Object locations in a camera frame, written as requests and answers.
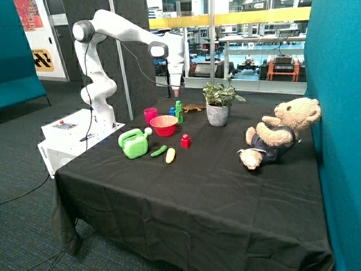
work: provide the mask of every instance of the yellow beam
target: yellow beam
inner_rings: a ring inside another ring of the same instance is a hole
[[[215,14],[214,22],[215,24],[250,24],[278,21],[301,21],[308,20],[310,18],[310,12],[311,7],[298,7]]]
[[[311,7],[276,8],[274,10],[248,11],[226,14],[215,14],[214,23],[221,24],[249,24],[269,23],[277,21],[301,21],[310,18]],[[150,29],[200,27],[210,24],[209,15],[185,16],[177,18],[151,19]]]

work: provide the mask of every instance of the yellow sign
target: yellow sign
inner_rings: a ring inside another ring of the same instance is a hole
[[[32,50],[35,69],[37,72],[53,72],[54,65],[50,53],[45,49]]]

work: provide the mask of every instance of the pink cup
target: pink cup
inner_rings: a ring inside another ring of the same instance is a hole
[[[151,120],[158,116],[158,110],[154,107],[144,109],[144,117],[146,117],[146,122],[149,125]]]

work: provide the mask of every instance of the toy cucumber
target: toy cucumber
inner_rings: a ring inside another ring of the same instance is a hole
[[[153,152],[151,154],[151,157],[157,157],[157,156],[161,155],[163,152],[166,152],[167,149],[168,149],[167,146],[163,145],[163,146],[161,146],[161,148],[159,150]]]
[[[169,148],[167,151],[167,155],[165,157],[166,163],[170,164],[174,160],[174,157],[175,157],[175,149]]]

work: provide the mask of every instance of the gray plant pot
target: gray plant pot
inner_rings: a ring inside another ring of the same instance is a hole
[[[211,106],[207,104],[208,121],[213,126],[225,126],[230,116],[231,107],[229,106]]]

